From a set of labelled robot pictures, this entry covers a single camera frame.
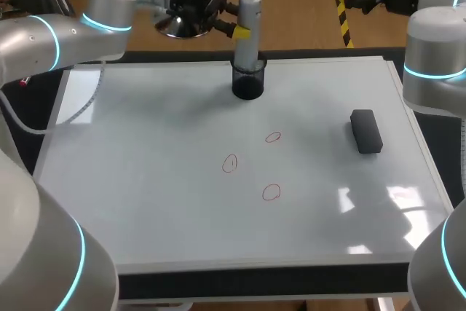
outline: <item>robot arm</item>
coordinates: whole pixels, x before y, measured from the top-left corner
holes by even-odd
[[[242,30],[249,36],[245,28],[217,18],[224,10],[238,15],[238,7],[226,0],[89,0],[80,21],[62,15],[2,21],[0,86],[76,63],[122,57],[139,4],[181,16],[206,31],[216,28],[232,37]]]

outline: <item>marker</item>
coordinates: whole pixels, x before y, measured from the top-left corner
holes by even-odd
[[[30,80],[31,80],[30,76],[27,76],[26,78],[21,79],[20,80],[20,86],[21,87],[27,87]]]

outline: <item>whiteboard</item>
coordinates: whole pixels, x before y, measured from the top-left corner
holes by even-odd
[[[52,121],[92,95],[64,79]],[[451,210],[391,63],[269,61],[264,94],[228,62],[107,65],[91,108],[44,140],[35,179],[120,274],[408,262]],[[354,109],[384,147],[357,151]]]

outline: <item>black table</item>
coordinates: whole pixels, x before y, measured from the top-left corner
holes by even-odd
[[[404,48],[292,50],[264,54],[269,60],[383,56],[385,60],[393,61],[398,74],[403,75]],[[231,58],[231,52],[128,52],[115,63],[223,61]],[[62,71],[40,74],[25,89],[17,82],[4,87],[24,123],[34,128],[47,126],[61,75]],[[20,156],[32,173],[43,138],[24,133],[9,116],[5,117]],[[422,114],[416,114],[416,118],[456,207],[464,198],[459,156],[461,121]],[[407,264],[371,264],[125,275],[120,276],[120,299],[397,293],[407,291],[407,269]]]

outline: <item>wooden floor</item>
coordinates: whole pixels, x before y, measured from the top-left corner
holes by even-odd
[[[76,11],[84,11],[87,0],[71,0]],[[344,48],[334,0],[263,0],[262,50]],[[406,43],[407,17],[389,14],[377,7],[363,15],[347,10],[349,32],[355,47],[395,47]],[[158,34],[148,12],[135,18],[128,50],[230,50],[231,39],[219,32],[191,40],[169,39]],[[407,299],[399,299],[401,310]],[[248,302],[196,304],[193,311],[296,311],[302,302]],[[369,311],[365,300],[330,300],[307,302],[312,311]]]

